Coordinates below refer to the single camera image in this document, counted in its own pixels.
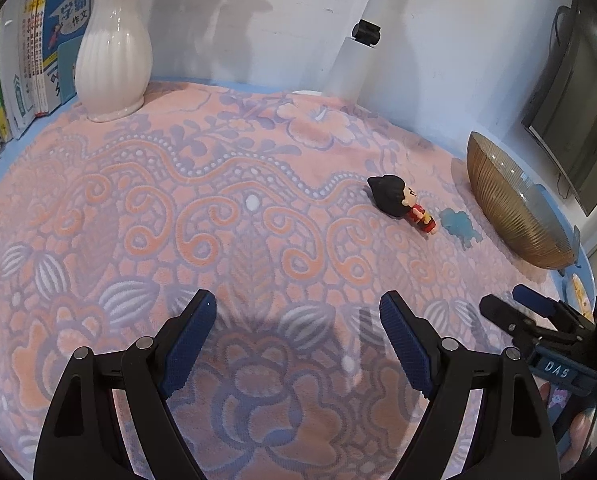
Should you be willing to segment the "person right hand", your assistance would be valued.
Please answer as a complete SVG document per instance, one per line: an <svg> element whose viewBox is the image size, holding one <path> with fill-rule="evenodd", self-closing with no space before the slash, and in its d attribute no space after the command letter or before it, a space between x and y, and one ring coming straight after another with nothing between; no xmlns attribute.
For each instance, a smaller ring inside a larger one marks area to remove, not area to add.
<svg viewBox="0 0 597 480"><path fill-rule="evenodd" d="M546 403L555 436L559 470L561 474L566 474L587 453L595 410L584 399L549 382L540 382L538 390L541 400Z"/></svg>

